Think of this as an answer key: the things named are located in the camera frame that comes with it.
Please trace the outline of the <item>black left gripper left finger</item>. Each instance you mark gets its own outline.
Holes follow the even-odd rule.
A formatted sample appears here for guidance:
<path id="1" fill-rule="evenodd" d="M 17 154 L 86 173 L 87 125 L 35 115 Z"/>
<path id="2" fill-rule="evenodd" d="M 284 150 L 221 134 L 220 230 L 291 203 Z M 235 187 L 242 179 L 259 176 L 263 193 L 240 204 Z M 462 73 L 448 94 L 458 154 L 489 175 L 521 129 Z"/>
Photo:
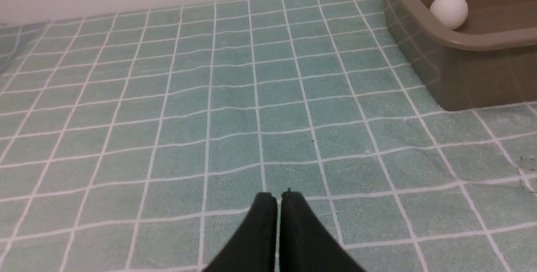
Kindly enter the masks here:
<path id="1" fill-rule="evenodd" d="M 273 272 L 277 218 L 276 198 L 259 192 L 243 222 L 204 271 Z"/>

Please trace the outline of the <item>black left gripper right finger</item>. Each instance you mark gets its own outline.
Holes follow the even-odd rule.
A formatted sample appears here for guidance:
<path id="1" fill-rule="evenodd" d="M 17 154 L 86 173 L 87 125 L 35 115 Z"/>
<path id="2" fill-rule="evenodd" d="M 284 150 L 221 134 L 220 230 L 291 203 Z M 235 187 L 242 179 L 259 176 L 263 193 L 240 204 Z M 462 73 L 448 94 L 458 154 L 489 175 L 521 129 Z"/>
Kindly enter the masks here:
<path id="1" fill-rule="evenodd" d="M 364 272 L 322 225 L 303 194 L 282 194 L 279 268 L 281 272 Z"/>

